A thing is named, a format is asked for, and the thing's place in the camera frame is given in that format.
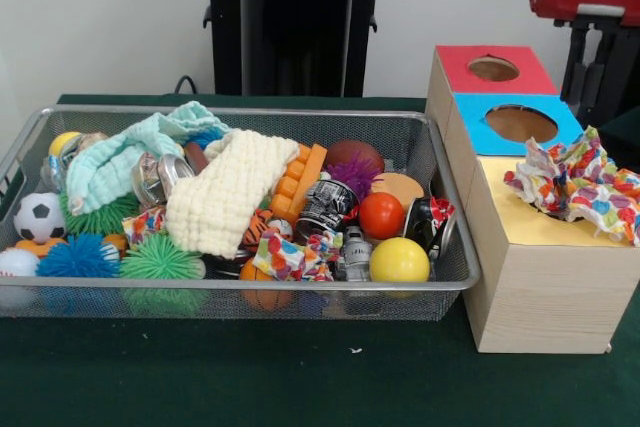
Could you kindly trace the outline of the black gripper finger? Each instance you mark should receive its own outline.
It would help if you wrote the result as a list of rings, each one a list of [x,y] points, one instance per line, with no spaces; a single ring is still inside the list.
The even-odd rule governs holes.
[[[618,65],[616,57],[617,30],[603,30],[593,67],[596,88],[591,115],[611,115],[619,101]]]
[[[584,54],[588,32],[588,26],[572,27],[561,90],[561,99],[564,102],[581,101],[587,71],[587,67],[584,64]]]

